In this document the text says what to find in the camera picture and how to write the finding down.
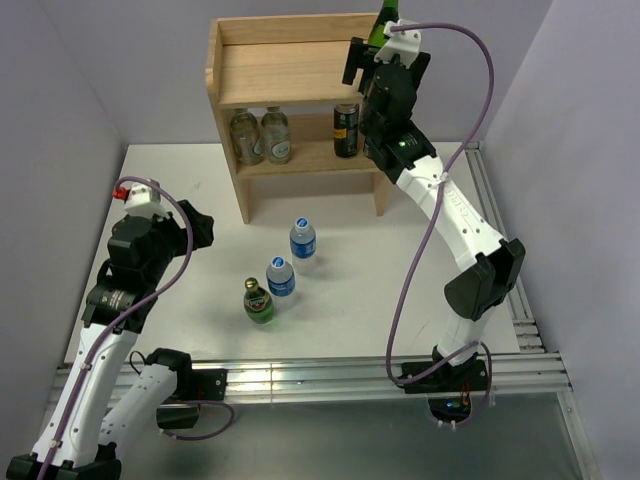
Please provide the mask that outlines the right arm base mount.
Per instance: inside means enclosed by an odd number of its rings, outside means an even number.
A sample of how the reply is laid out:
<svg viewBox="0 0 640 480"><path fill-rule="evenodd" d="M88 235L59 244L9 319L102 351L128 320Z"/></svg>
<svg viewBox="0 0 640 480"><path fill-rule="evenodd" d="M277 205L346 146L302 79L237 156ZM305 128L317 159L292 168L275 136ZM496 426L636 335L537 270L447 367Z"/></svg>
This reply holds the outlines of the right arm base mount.
<svg viewBox="0 0 640 480"><path fill-rule="evenodd" d="M491 403L493 364L473 357L463 365L448 364L420 380L416 377L428 362L401 364L400 388L407 395L425 394L429 413L439 428L456 431Z"/></svg>

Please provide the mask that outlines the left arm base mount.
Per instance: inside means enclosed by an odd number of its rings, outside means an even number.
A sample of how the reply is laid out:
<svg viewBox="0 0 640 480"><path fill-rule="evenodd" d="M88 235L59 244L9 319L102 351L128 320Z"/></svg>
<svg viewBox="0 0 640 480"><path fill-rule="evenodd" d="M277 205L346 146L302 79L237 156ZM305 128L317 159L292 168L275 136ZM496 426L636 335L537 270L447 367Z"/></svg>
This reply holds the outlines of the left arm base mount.
<svg viewBox="0 0 640 480"><path fill-rule="evenodd" d="M225 397L228 370L196 369L181 393L172 394L156 410L156 424L169 431L193 428L202 416L203 404L185 404L184 401L222 401Z"/></svg>

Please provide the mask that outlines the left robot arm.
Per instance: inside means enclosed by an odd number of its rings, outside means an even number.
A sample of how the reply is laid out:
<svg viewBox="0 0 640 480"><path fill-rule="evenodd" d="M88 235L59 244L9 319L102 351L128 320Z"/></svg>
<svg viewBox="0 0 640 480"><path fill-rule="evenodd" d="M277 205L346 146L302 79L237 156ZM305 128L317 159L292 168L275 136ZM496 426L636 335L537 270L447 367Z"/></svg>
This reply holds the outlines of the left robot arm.
<svg viewBox="0 0 640 480"><path fill-rule="evenodd" d="M76 358L54 413L30 453L11 459L9 479L117 479L128 442L169 398L195 386L189 354L158 348L110 408L122 364L142 332L171 261L212 245L214 220L178 201L185 221L158 203L127 208L90 290Z"/></svg>

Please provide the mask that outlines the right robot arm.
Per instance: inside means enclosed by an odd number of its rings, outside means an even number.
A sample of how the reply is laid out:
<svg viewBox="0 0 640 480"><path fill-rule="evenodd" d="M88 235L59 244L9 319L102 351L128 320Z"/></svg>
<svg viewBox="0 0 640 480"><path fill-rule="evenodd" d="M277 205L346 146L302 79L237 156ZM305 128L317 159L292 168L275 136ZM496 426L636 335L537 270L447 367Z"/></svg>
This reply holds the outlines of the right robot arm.
<svg viewBox="0 0 640 480"><path fill-rule="evenodd" d="M419 42L392 38L382 47L354 37L343 83L360 75L364 97L359 129L369 158L429 218L454 257L459 274L444 287L451 316L433 350L433 364L399 384L434 379L443 389L462 383L478 365L477 350L494 309L513 289L525 248L489 225L449 175L433 144L412 121L417 90L430 61Z"/></svg>

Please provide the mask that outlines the dark beverage can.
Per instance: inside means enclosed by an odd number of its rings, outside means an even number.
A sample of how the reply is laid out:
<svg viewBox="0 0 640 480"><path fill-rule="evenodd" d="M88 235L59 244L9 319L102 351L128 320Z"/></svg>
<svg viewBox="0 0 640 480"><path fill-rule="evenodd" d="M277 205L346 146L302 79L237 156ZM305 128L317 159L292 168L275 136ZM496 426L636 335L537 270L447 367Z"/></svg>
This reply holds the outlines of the dark beverage can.
<svg viewBox="0 0 640 480"><path fill-rule="evenodd" d="M336 104L333 112L334 153L340 158L355 157L358 151L359 105Z"/></svg>

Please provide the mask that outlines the green glass bottle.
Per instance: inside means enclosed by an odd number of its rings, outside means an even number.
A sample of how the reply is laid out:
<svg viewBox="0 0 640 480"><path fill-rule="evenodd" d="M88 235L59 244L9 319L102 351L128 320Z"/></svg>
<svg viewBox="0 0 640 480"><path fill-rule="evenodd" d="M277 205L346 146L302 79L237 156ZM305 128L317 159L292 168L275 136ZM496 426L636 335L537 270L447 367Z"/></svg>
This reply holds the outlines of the green glass bottle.
<svg viewBox="0 0 640 480"><path fill-rule="evenodd" d="M373 27L369 33L367 44L382 47L386 41L385 27L388 22L397 23L399 20L399 1L384 0Z"/></svg>
<svg viewBox="0 0 640 480"><path fill-rule="evenodd" d="M248 317L256 324L270 322L274 315L274 304L270 293L261 287L254 277L247 278L244 286L243 304Z"/></svg>

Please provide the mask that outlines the green glass bottle front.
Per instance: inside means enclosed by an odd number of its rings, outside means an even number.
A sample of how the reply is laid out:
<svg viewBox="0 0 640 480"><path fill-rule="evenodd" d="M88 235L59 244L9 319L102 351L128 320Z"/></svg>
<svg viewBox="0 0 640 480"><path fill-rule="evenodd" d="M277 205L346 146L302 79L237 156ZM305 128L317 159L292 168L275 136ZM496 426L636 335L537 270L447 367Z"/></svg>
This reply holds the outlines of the green glass bottle front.
<svg viewBox="0 0 640 480"><path fill-rule="evenodd" d="M243 304L248 317L256 324L270 322L274 315L274 304L270 293L261 287L254 277L247 278L244 286Z"/></svg>

